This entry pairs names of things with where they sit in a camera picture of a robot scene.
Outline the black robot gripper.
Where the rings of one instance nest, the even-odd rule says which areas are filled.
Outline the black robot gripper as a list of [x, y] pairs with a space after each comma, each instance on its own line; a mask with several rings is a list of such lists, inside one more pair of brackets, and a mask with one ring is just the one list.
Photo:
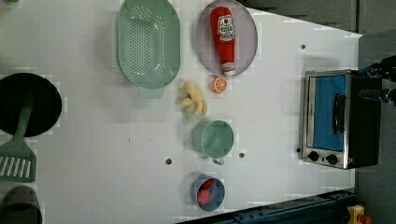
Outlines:
[[[373, 63], [360, 70], [360, 74], [365, 77], [384, 78], [389, 81], [396, 81], [396, 56], [383, 59], [380, 63]], [[359, 96], [382, 104], [396, 105], [396, 92], [391, 89], [382, 90], [362, 90]]]

